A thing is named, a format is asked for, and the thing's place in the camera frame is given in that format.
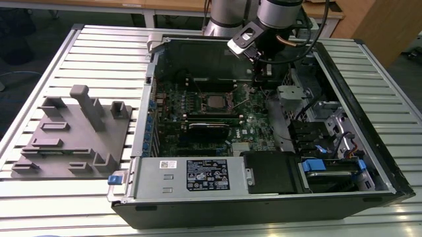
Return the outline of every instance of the motherboard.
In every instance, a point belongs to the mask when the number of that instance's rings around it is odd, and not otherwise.
[[[159,156],[227,157],[275,150],[267,97],[269,91],[246,83],[218,89],[192,79],[158,83]]]

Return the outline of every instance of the power supply label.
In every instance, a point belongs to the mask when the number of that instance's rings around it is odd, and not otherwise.
[[[226,159],[187,160],[187,190],[230,190]]]

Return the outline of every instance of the chip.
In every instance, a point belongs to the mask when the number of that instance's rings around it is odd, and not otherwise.
[[[218,96],[218,95],[210,96],[207,104],[210,107],[214,107],[214,108],[224,108],[226,107],[224,97]]]

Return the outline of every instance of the table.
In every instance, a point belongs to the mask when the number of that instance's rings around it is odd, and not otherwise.
[[[343,220],[138,231],[114,213],[106,199],[107,180],[20,181],[11,178],[43,117],[45,96],[64,96],[74,84],[91,87],[103,105],[123,100],[139,109],[152,33],[200,35],[200,31],[84,26],[71,30],[0,142],[1,236],[422,236],[422,115],[365,45],[351,39],[322,39],[361,106],[379,132],[403,175],[418,195],[402,204],[369,209]],[[126,137],[120,169],[130,165],[135,121]],[[123,186],[115,194],[123,194]]]
[[[0,6],[49,10],[96,11],[143,14],[147,28],[156,27],[156,15],[204,16],[204,0],[0,0]],[[251,16],[256,16],[258,0],[252,0]],[[321,24],[323,4],[305,2],[303,8]],[[322,37],[329,38],[341,19],[342,12],[329,12]]]

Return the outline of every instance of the floor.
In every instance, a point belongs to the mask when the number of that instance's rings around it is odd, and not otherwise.
[[[142,15],[75,11],[60,11],[58,15],[59,18],[53,19],[47,10],[32,10],[32,21],[37,31],[25,38],[33,50],[35,59],[19,66],[11,66],[0,59],[0,74],[13,71],[43,73],[75,23],[127,27],[144,26]],[[164,18],[164,16],[158,16],[158,27],[178,29],[179,26],[183,26],[184,29],[198,30],[202,27],[202,21],[199,17],[171,16]],[[419,89],[422,65],[401,56],[389,68],[389,72],[415,106],[422,110]],[[11,74],[0,78],[5,85],[5,90],[0,92],[0,138],[7,132],[37,80],[39,76],[33,74]]]

